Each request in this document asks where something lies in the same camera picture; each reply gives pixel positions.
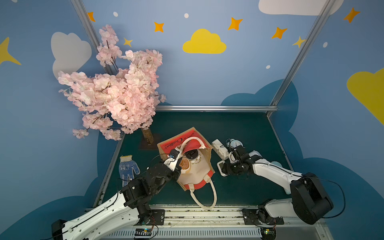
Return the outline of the small white digital clock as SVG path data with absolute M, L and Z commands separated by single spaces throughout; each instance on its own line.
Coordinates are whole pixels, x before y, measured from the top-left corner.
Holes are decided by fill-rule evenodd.
M 220 175 L 222 177 L 227 177 L 228 175 L 225 174 L 224 171 L 223 171 L 224 170 L 224 166 L 225 166 L 225 161 L 224 160 L 217 162 L 217 167 L 219 169 Z

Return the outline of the beige red canvas tote bag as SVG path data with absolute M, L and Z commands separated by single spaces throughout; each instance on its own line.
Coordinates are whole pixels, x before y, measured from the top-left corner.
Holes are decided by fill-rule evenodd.
M 191 164 L 191 170 L 187 174 L 181 174 L 177 183 L 184 191 L 189 191 L 192 199 L 203 210 L 212 210 L 217 203 L 217 192 L 212 181 L 212 176 L 215 173 L 211 164 L 211 155 L 213 147 L 206 138 L 201 135 L 196 128 L 192 127 L 166 141 L 157 144 L 159 153 L 163 161 L 168 158 L 172 149 L 179 149 L 182 151 L 182 158 L 185 153 L 190 150 L 199 150 L 201 161 L 198 164 Z M 195 191 L 203 188 L 205 185 L 211 185 L 214 200 L 210 206 L 205 206 L 195 196 Z

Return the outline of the white rectangular digital clock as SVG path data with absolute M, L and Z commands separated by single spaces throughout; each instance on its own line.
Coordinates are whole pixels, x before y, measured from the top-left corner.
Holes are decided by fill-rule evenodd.
M 228 151 L 228 149 L 218 139 L 214 140 L 211 143 L 211 145 L 213 147 L 213 150 L 220 157 L 220 159 L 225 161 L 225 160 L 227 160 L 229 158 L 229 151 Z

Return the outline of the light blue square alarm clock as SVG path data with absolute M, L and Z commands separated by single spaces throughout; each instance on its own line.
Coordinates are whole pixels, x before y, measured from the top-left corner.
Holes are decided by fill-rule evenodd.
M 250 156 L 250 157 L 257 156 L 257 157 L 259 157 L 259 158 L 262 158 L 262 155 L 261 155 L 258 151 L 255 151 L 255 150 L 251 151 L 251 152 L 249 153 L 249 156 Z

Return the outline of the white twin bell alarm clock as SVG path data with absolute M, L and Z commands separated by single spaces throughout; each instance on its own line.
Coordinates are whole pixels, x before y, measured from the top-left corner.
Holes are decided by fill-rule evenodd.
M 185 153 L 185 157 L 191 164 L 198 164 L 201 161 L 199 150 L 190 150 Z

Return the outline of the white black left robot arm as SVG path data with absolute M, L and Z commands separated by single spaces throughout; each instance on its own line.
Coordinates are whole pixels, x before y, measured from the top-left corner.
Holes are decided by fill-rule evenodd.
M 178 161 L 156 164 L 86 214 L 70 221 L 54 222 L 52 239 L 99 240 L 120 228 L 147 223 L 152 217 L 149 201 L 168 182 L 176 181 L 181 170 Z

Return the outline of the white round alarm clock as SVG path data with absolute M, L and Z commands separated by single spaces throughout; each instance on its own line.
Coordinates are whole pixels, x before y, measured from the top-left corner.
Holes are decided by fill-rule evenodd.
M 229 149 L 229 150 L 234 150 L 235 148 L 237 147 L 243 147 L 243 143 L 239 140 L 235 140 L 235 139 L 228 139 L 226 141 L 226 147 Z

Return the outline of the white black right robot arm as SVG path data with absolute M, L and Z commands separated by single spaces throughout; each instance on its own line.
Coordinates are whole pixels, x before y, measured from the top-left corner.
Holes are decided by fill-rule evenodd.
M 286 217 L 299 218 L 313 225 L 334 208 L 322 180 L 316 175 L 285 169 L 264 159 L 257 151 L 242 155 L 239 151 L 233 151 L 226 160 L 218 162 L 217 167 L 223 177 L 254 173 L 282 187 L 289 195 L 287 199 L 263 203 L 257 213 L 261 223 L 274 225 L 278 219 Z

